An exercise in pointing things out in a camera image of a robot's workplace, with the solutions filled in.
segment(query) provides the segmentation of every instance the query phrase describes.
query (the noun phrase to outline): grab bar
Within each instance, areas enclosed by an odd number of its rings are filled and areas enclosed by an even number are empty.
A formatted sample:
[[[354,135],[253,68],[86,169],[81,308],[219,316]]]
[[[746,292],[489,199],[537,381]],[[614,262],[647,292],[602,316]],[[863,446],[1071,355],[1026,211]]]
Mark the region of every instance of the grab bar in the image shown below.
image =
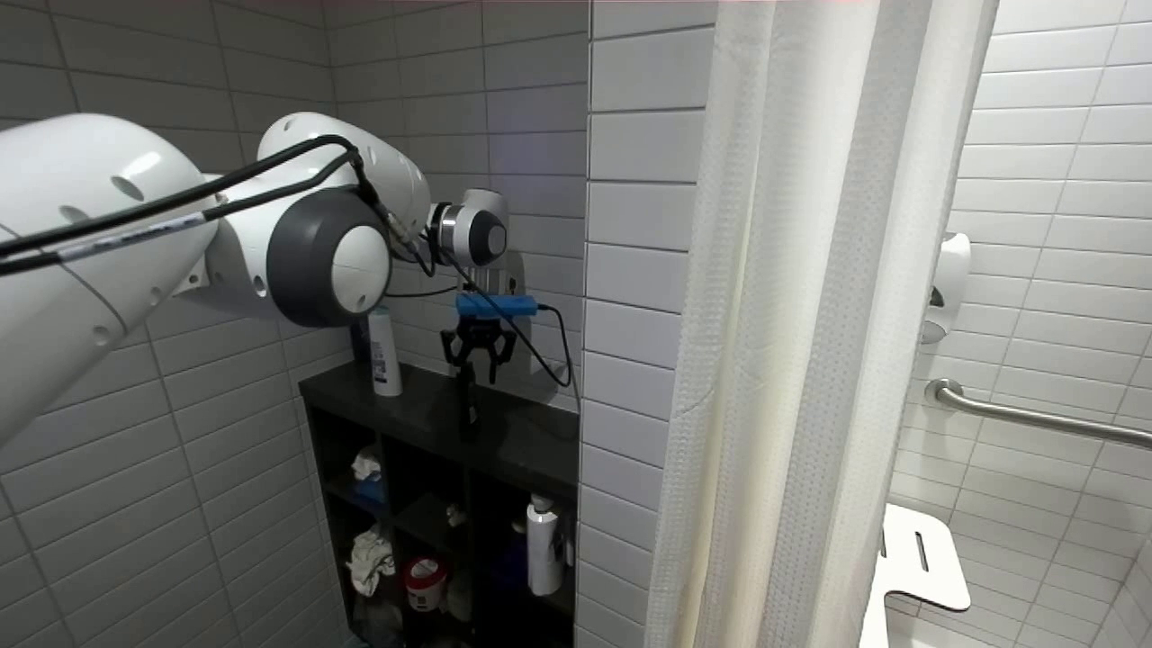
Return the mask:
[[[1045,427],[1062,427],[1062,430],[1071,430],[1071,434],[1094,434],[1094,438],[1111,438],[1111,442],[1152,446],[1152,430],[1145,430],[1145,427],[1098,424],[1098,420],[1079,420],[1079,416],[1062,416],[1062,415],[1045,415],[1045,409],[981,402],[981,399],[966,396],[960,381],[948,381],[948,379],[933,379],[927,392],[933,392],[933,399],[950,402],[950,405],[967,409],[967,415],[985,415],[985,416],[1022,420],[1022,424],[1045,424]]]

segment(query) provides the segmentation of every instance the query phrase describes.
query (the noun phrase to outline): white shower curtain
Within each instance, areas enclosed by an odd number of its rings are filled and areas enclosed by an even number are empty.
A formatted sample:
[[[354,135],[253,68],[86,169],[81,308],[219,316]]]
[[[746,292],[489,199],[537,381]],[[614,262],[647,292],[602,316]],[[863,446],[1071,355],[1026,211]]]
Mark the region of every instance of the white shower curtain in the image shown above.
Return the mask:
[[[989,20],[720,4],[647,648],[857,643]]]

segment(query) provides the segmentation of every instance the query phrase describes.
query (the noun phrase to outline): robotic arm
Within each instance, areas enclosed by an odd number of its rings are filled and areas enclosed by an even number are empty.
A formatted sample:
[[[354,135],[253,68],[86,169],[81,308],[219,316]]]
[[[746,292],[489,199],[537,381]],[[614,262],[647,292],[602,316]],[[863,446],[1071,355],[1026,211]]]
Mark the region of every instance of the robotic arm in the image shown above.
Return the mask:
[[[0,132],[0,446],[133,332],[207,250],[307,328],[374,308],[391,258],[483,266],[507,244],[501,199],[431,202],[411,157],[314,111],[260,160],[205,180],[159,132],[66,115]]]

